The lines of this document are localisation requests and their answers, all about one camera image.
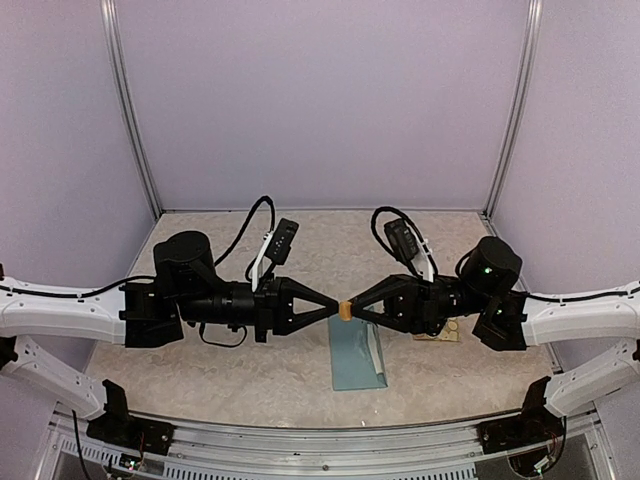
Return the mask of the round brown seal sticker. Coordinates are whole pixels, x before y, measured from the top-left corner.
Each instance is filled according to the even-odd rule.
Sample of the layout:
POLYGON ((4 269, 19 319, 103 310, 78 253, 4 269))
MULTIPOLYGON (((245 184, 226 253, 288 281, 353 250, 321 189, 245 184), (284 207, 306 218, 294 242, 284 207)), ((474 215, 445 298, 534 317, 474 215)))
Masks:
POLYGON ((349 322, 352 320, 352 303, 350 301, 342 301, 339 304, 339 317, 342 321, 349 322))

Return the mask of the blue envelope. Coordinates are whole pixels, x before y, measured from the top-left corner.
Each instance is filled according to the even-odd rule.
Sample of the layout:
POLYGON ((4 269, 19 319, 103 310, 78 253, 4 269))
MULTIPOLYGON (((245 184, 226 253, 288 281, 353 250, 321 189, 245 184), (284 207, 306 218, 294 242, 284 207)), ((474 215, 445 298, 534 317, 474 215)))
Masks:
POLYGON ((328 320, 332 388, 337 392, 388 387, 378 327, 355 318, 328 320))

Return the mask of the yellow paper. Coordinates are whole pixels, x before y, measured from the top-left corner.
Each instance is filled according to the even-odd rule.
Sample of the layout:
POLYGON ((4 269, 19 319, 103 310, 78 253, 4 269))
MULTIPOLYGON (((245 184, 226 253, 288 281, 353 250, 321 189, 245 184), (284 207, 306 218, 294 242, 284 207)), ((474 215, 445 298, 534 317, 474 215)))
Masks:
POLYGON ((459 342, 460 331, 457 319, 449 319, 446 321, 443 329, 435 336, 427 334, 415 334, 412 336, 415 341, 438 341, 438 342, 459 342))

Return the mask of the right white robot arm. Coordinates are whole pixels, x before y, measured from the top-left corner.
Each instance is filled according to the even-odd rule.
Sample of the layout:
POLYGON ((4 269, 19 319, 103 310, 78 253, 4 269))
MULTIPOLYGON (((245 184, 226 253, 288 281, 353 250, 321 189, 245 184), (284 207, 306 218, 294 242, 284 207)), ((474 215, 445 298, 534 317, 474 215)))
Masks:
POLYGON ((535 442, 551 424, 639 379, 639 284, 573 295, 514 290, 521 258, 485 236, 452 276, 390 275, 350 299, 352 316, 414 335, 436 336, 447 320, 476 315, 472 330, 494 351, 524 351, 564 340, 615 338, 617 344, 572 370, 532 383, 511 433, 535 442))

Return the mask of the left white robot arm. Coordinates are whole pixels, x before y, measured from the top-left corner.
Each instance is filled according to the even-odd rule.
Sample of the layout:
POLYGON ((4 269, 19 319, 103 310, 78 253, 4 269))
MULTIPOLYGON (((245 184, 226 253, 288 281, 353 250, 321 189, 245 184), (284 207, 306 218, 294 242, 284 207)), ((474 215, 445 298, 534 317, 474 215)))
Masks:
POLYGON ((223 325, 252 334, 287 336, 338 311, 336 300, 271 269, 249 282, 225 281, 215 270, 206 234, 182 231, 153 249, 155 273, 81 292, 28 287, 1 278, 1 372, 44 387, 115 442, 140 434, 119 385, 97 382, 52 355, 41 355, 37 335, 90 339, 125 348, 158 348, 183 339, 183 327, 223 325))

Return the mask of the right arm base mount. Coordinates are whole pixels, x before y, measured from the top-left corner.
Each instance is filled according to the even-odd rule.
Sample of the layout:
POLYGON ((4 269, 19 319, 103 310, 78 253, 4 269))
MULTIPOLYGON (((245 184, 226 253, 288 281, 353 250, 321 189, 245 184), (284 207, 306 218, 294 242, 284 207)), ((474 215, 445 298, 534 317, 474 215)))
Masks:
POLYGON ((484 454, 552 441, 564 434, 564 420, 551 414, 518 414, 481 422, 477 433, 484 454))

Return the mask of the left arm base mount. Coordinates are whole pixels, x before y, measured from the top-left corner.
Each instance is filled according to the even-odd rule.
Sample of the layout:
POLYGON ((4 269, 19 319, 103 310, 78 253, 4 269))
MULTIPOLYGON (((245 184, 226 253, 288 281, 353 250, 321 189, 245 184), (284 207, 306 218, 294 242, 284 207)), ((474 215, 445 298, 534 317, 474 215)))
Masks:
POLYGON ((89 438, 140 453, 166 456, 174 431, 175 426, 168 422, 104 413, 88 422, 86 434, 89 438))

